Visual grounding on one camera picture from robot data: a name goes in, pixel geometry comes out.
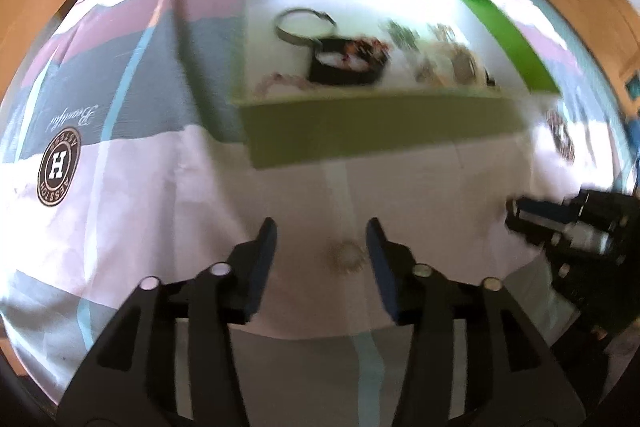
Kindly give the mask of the green white cardboard box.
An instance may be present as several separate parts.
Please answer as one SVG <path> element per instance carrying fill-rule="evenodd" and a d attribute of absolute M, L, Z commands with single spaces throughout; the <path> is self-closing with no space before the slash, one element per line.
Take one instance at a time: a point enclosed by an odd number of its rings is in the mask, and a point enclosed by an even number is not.
<path fill-rule="evenodd" d="M 518 132 L 560 89 L 532 46 L 490 0 L 236 0 L 215 40 L 178 22 L 177 50 L 194 82 L 198 117 L 243 144 L 257 169 L 304 165 L 426 144 Z M 313 46 L 280 40 L 284 10 L 326 12 L 334 36 Z M 384 29 L 456 42 L 487 70 L 487 88 L 430 88 Z"/>

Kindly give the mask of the silver metal bangle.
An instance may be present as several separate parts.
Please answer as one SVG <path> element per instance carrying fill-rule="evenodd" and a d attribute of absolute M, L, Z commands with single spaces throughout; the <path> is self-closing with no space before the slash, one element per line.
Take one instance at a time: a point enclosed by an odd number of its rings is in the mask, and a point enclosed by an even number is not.
<path fill-rule="evenodd" d="M 273 20 L 277 37 L 292 46 L 313 46 L 336 34 L 337 23 L 326 12 L 293 8 L 279 13 Z"/>

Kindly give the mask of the green crystal brooch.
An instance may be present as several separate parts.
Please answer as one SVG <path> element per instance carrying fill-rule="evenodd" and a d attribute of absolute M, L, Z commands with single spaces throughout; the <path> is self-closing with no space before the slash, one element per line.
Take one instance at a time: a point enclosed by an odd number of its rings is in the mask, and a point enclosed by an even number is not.
<path fill-rule="evenodd" d="M 384 29 L 386 34 L 390 36 L 390 40 L 393 41 L 394 46 L 401 51 L 414 52 L 419 49 L 418 41 L 420 39 L 420 35 L 413 29 L 407 26 L 402 26 L 394 20 L 388 20 L 385 23 Z"/>

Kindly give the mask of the striped pastel bed sheet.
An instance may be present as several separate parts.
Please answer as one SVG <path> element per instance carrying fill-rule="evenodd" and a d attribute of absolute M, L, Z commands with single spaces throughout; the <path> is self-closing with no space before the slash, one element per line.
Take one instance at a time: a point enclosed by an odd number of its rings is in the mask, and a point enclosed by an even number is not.
<path fill-rule="evenodd" d="M 53 426 L 613 426 L 623 116 L 544 0 L 77 0 L 1 109 Z"/>

